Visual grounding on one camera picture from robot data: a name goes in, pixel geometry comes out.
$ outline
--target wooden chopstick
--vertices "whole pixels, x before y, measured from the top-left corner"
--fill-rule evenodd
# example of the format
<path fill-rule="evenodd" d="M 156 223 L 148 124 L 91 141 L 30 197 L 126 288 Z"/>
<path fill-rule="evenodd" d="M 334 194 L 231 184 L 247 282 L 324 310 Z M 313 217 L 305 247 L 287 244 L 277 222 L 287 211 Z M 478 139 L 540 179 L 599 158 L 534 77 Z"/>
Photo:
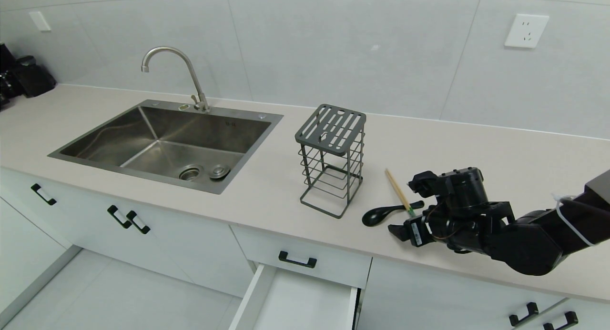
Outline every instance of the wooden chopstick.
<path fill-rule="evenodd" d="M 407 197 L 405 197 L 405 194 L 403 193 L 403 191 L 400 189 L 400 186 L 398 186 L 398 184 L 396 183 L 396 180 L 394 180 L 394 176 L 392 176 L 389 169 L 386 169 L 386 176 L 387 176 L 388 180 L 390 180 L 390 184 L 392 184 L 392 187 L 394 188 L 394 192 L 396 192 L 396 195 L 398 195 L 398 199 L 400 199 L 400 201 L 405 206 L 405 209 L 407 210 L 407 212 L 409 212 L 409 215 L 411 217 L 416 217 L 416 212 L 413 211 L 411 204 L 407 200 Z"/>

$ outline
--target cabinet handle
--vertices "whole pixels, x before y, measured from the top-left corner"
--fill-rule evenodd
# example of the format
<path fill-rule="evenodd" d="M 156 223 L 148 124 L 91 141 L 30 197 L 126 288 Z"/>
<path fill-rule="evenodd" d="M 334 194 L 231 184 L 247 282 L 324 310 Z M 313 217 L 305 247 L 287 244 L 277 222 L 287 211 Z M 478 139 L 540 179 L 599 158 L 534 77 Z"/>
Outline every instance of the cabinet handle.
<path fill-rule="evenodd" d="M 560 326 L 556 329 L 553 327 L 553 324 L 545 323 L 542 325 L 544 327 L 544 330 L 566 330 L 567 328 L 571 328 L 572 326 L 578 324 L 578 317 L 576 317 L 576 313 L 574 311 L 566 312 L 565 316 L 567 322 L 566 325 Z"/>
<path fill-rule="evenodd" d="M 49 200 L 44 199 L 43 196 L 40 195 L 40 193 L 38 193 L 39 189 L 41 189 L 42 187 L 40 187 L 39 184 L 33 184 L 32 187 L 30 187 L 32 189 L 32 191 L 34 191 L 34 193 L 36 193 L 40 199 L 44 200 L 44 202 L 46 202 L 49 205 L 55 205 L 55 203 L 57 202 L 57 200 L 51 198 Z"/>
<path fill-rule="evenodd" d="M 318 262 L 318 260 L 316 260 L 314 258 L 309 258 L 307 263 L 302 263 L 302 262 L 298 262 L 298 261 L 288 260 L 288 252 L 287 251 L 283 251 L 283 250 L 281 252 L 279 252 L 279 256 L 277 258 L 280 261 L 282 261 L 282 262 L 288 262 L 288 263 L 292 263 L 294 265 L 299 265 L 299 266 L 307 267 L 308 269 L 315 268 L 315 264 L 316 264 L 316 262 Z"/>
<path fill-rule="evenodd" d="M 118 208 L 114 205 L 110 206 L 108 208 L 108 213 L 121 225 L 123 226 L 124 229 L 129 228 L 131 226 L 131 222 L 126 220 L 125 222 L 120 221 L 116 216 L 115 216 L 115 212 L 118 210 Z"/>
<path fill-rule="evenodd" d="M 528 302 L 527 304 L 527 308 L 528 308 L 528 315 L 523 317 L 522 319 L 519 319 L 519 317 L 517 317 L 517 315 L 510 315 L 508 316 L 508 320 L 510 321 L 510 325 L 512 326 L 517 326 L 529 319 L 532 319 L 534 317 L 536 317 L 538 315 L 538 305 L 536 305 L 535 302 Z"/>
<path fill-rule="evenodd" d="M 144 228 L 140 228 L 138 226 L 137 223 L 135 223 L 135 221 L 133 220 L 135 218 L 135 216 L 137 216 L 138 214 L 135 213 L 135 211 L 131 210 L 129 211 L 129 213 L 127 214 L 127 219 L 129 219 L 131 221 L 131 223 L 133 223 L 133 226 L 135 226 L 137 228 L 137 230 L 139 230 L 142 234 L 146 235 L 148 234 L 148 232 L 151 230 L 151 228 L 148 227 L 148 225 L 144 225 Z"/>

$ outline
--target faucet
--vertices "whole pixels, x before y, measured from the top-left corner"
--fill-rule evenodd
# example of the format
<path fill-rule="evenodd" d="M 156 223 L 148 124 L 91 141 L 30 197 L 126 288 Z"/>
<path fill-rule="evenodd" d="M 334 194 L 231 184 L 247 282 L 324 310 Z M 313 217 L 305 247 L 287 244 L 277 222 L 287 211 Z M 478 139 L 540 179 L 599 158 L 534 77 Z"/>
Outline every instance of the faucet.
<path fill-rule="evenodd" d="M 199 100 L 197 101 L 197 99 L 194 97 L 194 95 L 191 95 L 191 98 L 194 101 L 194 108 L 196 110 L 202 110 L 204 112 L 209 111 L 210 105 L 207 103 L 205 94 L 203 94 L 203 91 L 201 91 L 201 86 L 199 85 L 197 76 L 194 73 L 193 64 L 191 63 L 189 57 L 185 53 L 181 52 L 180 50 L 177 50 L 176 48 L 172 48 L 172 47 L 166 47 L 166 46 L 152 48 L 151 50 L 149 50 L 146 53 L 146 55 L 144 55 L 144 58 L 142 59 L 142 67 L 140 68 L 142 70 L 142 72 L 148 72 L 148 62 L 151 60 L 151 57 L 153 57 L 158 52 L 162 52 L 162 51 L 172 52 L 184 60 L 184 63 L 186 63 L 187 67 L 189 68 L 189 73 L 191 74 L 191 78 L 193 79 L 194 87 L 197 90 L 197 96 L 199 97 Z"/>

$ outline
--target light switch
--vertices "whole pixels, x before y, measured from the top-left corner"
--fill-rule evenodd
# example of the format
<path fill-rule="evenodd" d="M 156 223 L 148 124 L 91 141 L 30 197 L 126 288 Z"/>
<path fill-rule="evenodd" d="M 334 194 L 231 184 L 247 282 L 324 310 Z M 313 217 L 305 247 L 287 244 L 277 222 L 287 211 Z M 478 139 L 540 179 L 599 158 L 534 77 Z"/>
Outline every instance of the light switch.
<path fill-rule="evenodd" d="M 538 45 L 538 40 L 542 37 L 547 22 L 549 22 L 549 16 L 517 13 L 504 45 L 507 47 L 535 48 Z"/>
<path fill-rule="evenodd" d="M 40 31 L 50 31 L 51 30 L 51 27 L 46 22 L 46 19 L 44 19 L 44 16 L 43 16 L 41 11 L 32 11 L 32 12 L 30 12 L 30 17 L 34 21 L 35 26 Z"/>

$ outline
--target black spoon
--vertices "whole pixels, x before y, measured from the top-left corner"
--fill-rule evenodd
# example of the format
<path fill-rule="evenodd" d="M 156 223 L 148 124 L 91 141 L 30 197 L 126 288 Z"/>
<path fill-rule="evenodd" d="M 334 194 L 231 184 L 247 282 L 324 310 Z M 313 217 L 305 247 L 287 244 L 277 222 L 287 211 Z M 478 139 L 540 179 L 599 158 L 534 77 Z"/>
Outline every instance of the black spoon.
<path fill-rule="evenodd" d="M 416 201 L 411 204 L 411 207 L 415 209 L 420 209 L 424 206 L 423 201 Z M 375 226 L 381 223 L 386 217 L 398 210 L 406 210 L 404 205 L 396 205 L 396 206 L 383 206 L 377 207 L 375 209 L 369 210 L 362 216 L 362 224 L 366 226 Z"/>

